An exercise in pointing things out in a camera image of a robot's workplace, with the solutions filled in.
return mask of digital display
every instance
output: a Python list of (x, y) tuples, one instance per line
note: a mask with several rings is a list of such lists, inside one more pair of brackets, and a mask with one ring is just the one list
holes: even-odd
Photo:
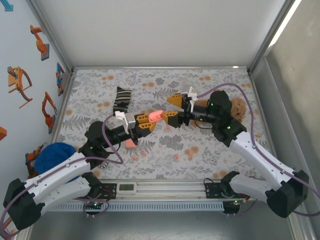
[(134, 184), (120, 184), (120, 191), (133, 191), (135, 185)]

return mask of striped sock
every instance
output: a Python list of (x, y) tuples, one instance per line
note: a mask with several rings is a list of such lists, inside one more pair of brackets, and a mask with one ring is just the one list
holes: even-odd
[(124, 90), (121, 87), (116, 88), (116, 98), (113, 104), (113, 112), (127, 112), (131, 99), (131, 90)]

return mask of blue fabric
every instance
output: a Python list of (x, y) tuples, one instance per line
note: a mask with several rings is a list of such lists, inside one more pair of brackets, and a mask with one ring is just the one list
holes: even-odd
[(35, 160), (34, 169), (39, 175), (43, 174), (70, 158), (75, 152), (73, 146), (64, 142), (52, 143), (40, 152)]

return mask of floral tablecloth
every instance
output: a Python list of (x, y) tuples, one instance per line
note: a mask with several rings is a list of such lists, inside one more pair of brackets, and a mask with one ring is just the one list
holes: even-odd
[[(187, 92), (190, 86), (199, 95), (228, 82), (240, 85), (247, 94), (254, 110), (254, 135), (267, 148), (256, 95), (247, 70), (243, 68), (78, 70), (58, 142), (76, 149), (81, 147), (87, 141), (84, 134), (90, 124), (112, 114), (117, 87), (132, 90), (128, 112), (138, 114), (179, 110), (166, 102), (167, 97)], [(232, 86), (223, 90), (230, 99), (243, 99)], [(113, 118), (107, 125), (114, 128), (121, 124)], [(248, 107), (242, 124), (250, 129)], [(218, 142), (211, 130), (200, 129), (194, 123), (175, 129), (162, 121), (152, 134), (140, 139), (136, 148), (126, 149), (122, 144), (119, 153), (124, 164), (110, 163), (104, 169), (94, 169), (94, 174), (100, 179), (219, 179), (235, 170), (247, 176), (262, 177), (245, 159)]]

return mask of brown teddy bear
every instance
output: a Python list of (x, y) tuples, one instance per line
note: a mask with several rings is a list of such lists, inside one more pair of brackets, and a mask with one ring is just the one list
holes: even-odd
[[(242, 123), (243, 117), (246, 114), (246, 103), (240, 97), (236, 97), (230, 100), (232, 102), (231, 116), (234, 117), (239, 123)], [(203, 107), (207, 106), (208, 100), (198, 100), (195, 102), (196, 105)]]

